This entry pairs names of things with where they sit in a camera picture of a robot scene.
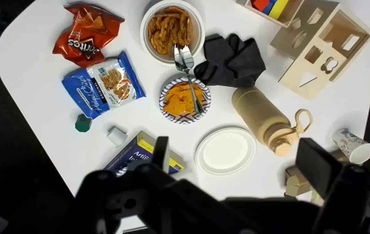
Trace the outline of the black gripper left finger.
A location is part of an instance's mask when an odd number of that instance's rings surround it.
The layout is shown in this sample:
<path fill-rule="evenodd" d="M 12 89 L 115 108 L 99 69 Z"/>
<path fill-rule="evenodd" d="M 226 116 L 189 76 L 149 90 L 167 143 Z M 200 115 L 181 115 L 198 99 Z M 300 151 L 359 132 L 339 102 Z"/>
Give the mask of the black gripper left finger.
<path fill-rule="evenodd" d="M 168 138 L 159 137 L 157 139 L 154 152 L 153 152 L 153 163 L 159 167 L 163 172 L 168 171 Z"/>

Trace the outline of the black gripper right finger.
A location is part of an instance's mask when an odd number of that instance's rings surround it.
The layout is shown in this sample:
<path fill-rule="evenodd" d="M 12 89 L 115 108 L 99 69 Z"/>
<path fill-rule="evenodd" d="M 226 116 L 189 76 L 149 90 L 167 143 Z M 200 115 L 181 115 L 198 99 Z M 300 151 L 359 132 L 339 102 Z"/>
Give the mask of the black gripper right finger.
<path fill-rule="evenodd" d="M 297 149 L 296 167 L 312 188 L 325 198 L 339 176 L 343 164 L 314 139 L 301 138 Z"/>

